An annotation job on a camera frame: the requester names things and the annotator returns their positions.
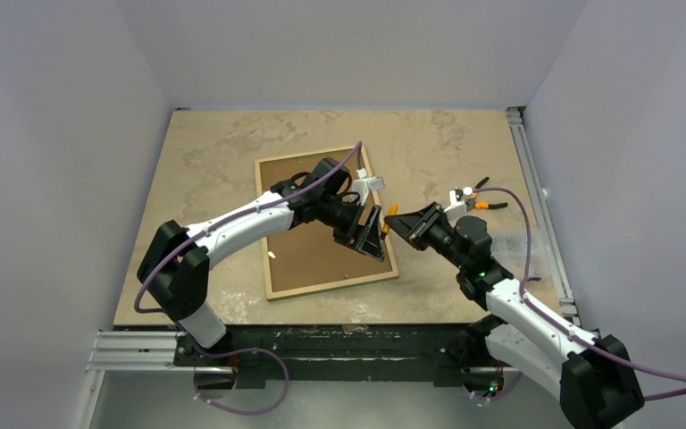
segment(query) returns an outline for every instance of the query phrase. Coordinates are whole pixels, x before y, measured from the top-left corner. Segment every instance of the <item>wooden frame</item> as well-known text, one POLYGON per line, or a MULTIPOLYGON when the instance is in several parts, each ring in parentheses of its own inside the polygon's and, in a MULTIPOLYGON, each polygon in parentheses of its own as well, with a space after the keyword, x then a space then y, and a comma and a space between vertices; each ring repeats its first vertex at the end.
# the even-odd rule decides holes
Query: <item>wooden frame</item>
MULTIPOLYGON (((271 156, 268 158, 262 158, 262 159, 257 159, 255 160, 254 167, 255 167, 255 178, 256 178, 256 195, 260 197, 264 191, 262 190, 262 171, 261 171, 261 163, 266 163, 269 161, 278 161, 282 159, 288 159, 288 158, 298 158, 301 156, 310 156, 310 155, 320 155, 320 154, 327 154, 330 152, 338 152, 342 150, 350 150, 351 147, 333 147, 333 148, 328 148, 324 150, 315 150, 315 151, 309 151, 309 152, 301 152, 301 153, 296 153, 296 154, 290 154, 290 155, 283 155, 283 156, 271 156)), ((369 164, 369 158, 367 157, 366 151, 362 147, 362 158, 364 160, 364 168, 369 174, 372 174, 372 167, 369 164)), ((380 202, 380 196, 378 195, 377 191, 374 191, 372 193, 372 200, 374 201, 374 204, 378 206, 382 206, 382 203, 380 202)), ((354 277, 346 280, 341 280, 341 281, 336 281, 336 282, 326 282, 326 283, 321 283, 321 284, 315 284, 311 286, 304 286, 300 288, 295 288, 292 290, 284 290, 284 291, 275 291, 272 288, 272 269, 270 267, 270 257, 269 257, 269 242, 266 238, 262 239, 262 262, 264 266, 264 288, 266 289, 267 293, 267 299, 273 300, 273 299, 282 299, 282 298, 289 298, 289 297, 295 297, 298 295, 305 295, 308 293, 315 293, 315 292, 321 292, 324 290, 333 290, 333 289, 338 289, 338 288, 345 288, 349 286, 358 286, 358 285, 363 285, 367 283, 372 283, 372 282, 381 282, 384 280, 389 280, 389 279, 397 279, 398 278, 398 266, 396 265, 396 258, 393 253, 393 244, 390 241, 390 236, 386 236, 384 240, 384 245, 385 248, 388 250, 386 253, 388 255, 388 261, 390 262, 391 270, 385 273, 377 273, 377 274, 372 274, 372 275, 365 275, 361 277, 354 277)))

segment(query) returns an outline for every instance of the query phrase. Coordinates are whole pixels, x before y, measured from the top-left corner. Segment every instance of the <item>white wall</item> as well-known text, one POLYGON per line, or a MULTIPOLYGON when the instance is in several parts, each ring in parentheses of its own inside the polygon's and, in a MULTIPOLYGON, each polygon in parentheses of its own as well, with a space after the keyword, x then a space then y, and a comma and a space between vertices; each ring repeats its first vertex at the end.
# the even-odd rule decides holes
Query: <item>white wall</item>
POLYGON ((118 0, 170 101, 526 105, 585 0, 118 0))
MULTIPOLYGON (((589 1, 525 120, 583 320, 686 373, 686 1, 589 1)), ((686 397, 628 423, 686 427, 686 397)))
POLYGON ((70 427, 168 116, 113 0, 0 2, 0 427, 70 427))

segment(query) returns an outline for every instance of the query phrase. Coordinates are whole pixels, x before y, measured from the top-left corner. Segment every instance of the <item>wooden tray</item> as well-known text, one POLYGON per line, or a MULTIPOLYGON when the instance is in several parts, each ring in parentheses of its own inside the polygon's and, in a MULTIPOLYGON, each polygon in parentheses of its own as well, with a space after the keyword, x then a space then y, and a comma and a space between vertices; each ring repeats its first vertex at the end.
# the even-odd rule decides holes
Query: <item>wooden tray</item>
MULTIPOLYGON (((297 172, 311 172, 325 156, 341 160, 350 151, 351 147, 341 147, 258 159, 255 161, 257 196, 297 172)), ((372 174, 372 167, 363 149, 362 155, 364 168, 372 174)), ((355 156, 346 163, 346 168, 356 177, 355 156)), ((377 192, 369 196, 364 216, 373 204, 381 204, 377 192)), ((384 248, 383 262, 359 254, 333 241, 332 229, 320 222, 299 225, 293 230, 264 238, 262 252, 267 298, 295 297, 397 278, 398 268, 390 237, 385 238, 384 248), (275 258, 269 257, 270 251, 275 258)))

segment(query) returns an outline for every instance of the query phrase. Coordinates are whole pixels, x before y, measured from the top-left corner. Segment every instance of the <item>tabletop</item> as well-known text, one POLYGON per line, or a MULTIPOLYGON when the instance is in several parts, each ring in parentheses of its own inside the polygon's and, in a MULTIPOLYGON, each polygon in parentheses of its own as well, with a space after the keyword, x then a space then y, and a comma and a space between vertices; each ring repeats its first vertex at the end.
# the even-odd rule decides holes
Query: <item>tabletop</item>
MULTIPOLYGON (((385 179, 380 197, 386 209, 397 203, 399 213, 410 212, 432 201, 446 206, 450 189, 474 186, 489 176, 486 186, 511 189, 531 213, 503 111, 176 111, 114 324, 172 324, 166 315, 137 314, 132 306, 140 287, 135 272, 159 225, 171 219, 181 225, 202 222, 254 199, 254 160, 258 158, 352 147, 360 140, 373 172, 385 179)), ((508 196, 487 193, 482 199, 510 202, 504 209, 473 212, 488 222, 491 236, 494 231, 503 232, 507 239, 523 236, 520 209, 508 196)), ((534 216, 531 221, 535 227, 534 216)), ((456 269, 443 257, 430 250, 418 252, 398 237, 392 241, 399 278, 273 302, 265 296, 263 255, 256 242, 211 271, 207 300, 226 324, 463 323, 486 314, 459 291, 456 269)), ((515 276, 521 276, 521 260, 508 263, 515 276)), ((531 282, 529 290, 559 309, 549 276, 531 282)), ((146 295, 143 307, 155 305, 146 295)))

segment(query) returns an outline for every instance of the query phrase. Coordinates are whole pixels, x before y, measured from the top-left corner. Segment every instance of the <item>pliers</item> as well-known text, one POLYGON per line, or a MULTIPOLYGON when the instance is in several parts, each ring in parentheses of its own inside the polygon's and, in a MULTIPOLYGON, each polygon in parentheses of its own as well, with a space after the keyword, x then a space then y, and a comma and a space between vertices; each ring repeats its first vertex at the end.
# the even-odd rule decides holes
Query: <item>pliers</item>
MULTIPOLYGON (((490 177, 486 177, 485 179, 482 179, 481 181, 478 181, 476 185, 474 185, 473 189, 480 189, 482 186, 485 185, 485 183, 488 183, 490 180, 490 177)), ((477 201, 477 192, 474 192, 467 200, 466 200, 466 207, 467 210, 472 210, 473 208, 476 208, 478 210, 480 209, 485 209, 485 210, 498 210, 499 208, 504 208, 508 207, 508 203, 496 203, 496 204, 491 204, 491 203, 486 203, 483 201, 477 201)))

